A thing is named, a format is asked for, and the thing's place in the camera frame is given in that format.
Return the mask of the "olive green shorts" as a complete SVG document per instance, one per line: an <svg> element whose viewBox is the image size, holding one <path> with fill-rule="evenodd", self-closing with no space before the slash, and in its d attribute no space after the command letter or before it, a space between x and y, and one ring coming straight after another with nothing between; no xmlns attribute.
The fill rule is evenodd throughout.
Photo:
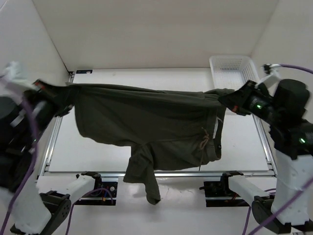
<svg viewBox="0 0 313 235"><path fill-rule="evenodd" d="M161 200L156 170L199 167L222 156L226 108L218 99L230 89L181 92L105 84L68 89L81 136L131 148L124 182L143 184L150 204Z"/></svg>

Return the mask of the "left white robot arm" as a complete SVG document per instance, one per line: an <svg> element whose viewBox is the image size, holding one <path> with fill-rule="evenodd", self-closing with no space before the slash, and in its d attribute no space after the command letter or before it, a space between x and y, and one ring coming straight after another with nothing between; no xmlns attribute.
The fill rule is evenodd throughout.
<svg viewBox="0 0 313 235"><path fill-rule="evenodd" d="M0 98L0 198L17 235L50 235L72 213L76 201L102 192L101 177L83 172L62 190L39 193L34 166L39 140L54 117L69 113L76 91L41 80L29 82L18 62L10 62L0 76L7 95Z"/></svg>

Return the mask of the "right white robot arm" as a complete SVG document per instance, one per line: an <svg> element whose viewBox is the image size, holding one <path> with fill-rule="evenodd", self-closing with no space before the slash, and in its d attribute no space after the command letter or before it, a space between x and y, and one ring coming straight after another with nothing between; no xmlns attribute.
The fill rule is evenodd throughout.
<svg viewBox="0 0 313 235"><path fill-rule="evenodd" d="M310 99L306 84L282 79L280 64L265 64L260 81L247 81L219 102L232 112L255 115L270 127L270 136L278 160L275 194L261 190L237 171L223 173L222 194L239 195L248 205L258 228L288 234L292 229L303 233L313 229L308 215L309 187L313 182L313 125L303 118Z"/></svg>

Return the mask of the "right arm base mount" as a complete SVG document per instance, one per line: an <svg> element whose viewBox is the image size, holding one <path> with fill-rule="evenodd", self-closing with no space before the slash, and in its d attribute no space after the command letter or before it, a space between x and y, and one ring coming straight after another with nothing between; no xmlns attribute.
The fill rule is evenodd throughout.
<svg viewBox="0 0 313 235"><path fill-rule="evenodd" d="M249 206L238 194L225 190L218 181L204 181L199 190L204 192L208 208Z"/></svg>

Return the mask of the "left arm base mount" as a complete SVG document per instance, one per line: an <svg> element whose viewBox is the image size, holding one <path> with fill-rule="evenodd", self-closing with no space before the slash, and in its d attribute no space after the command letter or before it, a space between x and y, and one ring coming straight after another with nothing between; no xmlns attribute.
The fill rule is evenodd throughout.
<svg viewBox="0 0 313 235"><path fill-rule="evenodd" d="M118 182L102 181L93 191L88 192L78 199L76 205L89 206L115 206L117 197Z"/></svg>

